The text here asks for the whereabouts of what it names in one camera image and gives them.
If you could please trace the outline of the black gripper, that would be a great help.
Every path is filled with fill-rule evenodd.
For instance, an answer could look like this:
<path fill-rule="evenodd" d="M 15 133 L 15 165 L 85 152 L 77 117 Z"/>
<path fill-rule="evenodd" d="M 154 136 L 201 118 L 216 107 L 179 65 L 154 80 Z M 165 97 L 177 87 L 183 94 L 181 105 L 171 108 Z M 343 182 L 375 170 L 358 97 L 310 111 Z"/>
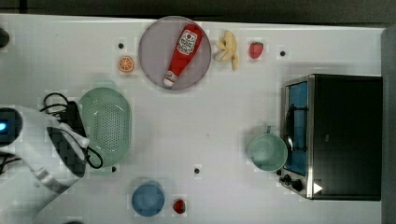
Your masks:
<path fill-rule="evenodd" d="M 66 123 L 75 133 L 83 137 L 87 136 L 76 102 L 67 103 L 65 111 L 60 113 L 60 121 Z"/>

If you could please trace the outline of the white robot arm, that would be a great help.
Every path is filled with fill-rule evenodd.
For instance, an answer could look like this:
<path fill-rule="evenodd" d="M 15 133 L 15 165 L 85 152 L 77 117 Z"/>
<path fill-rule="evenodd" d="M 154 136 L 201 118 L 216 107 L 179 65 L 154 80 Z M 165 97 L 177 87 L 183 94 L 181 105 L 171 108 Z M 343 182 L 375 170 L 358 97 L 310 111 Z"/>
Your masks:
<path fill-rule="evenodd" d="M 1 151 L 18 162 L 1 175 L 1 224 L 32 224 L 86 171 L 90 140 L 36 109 L 1 107 Z"/>

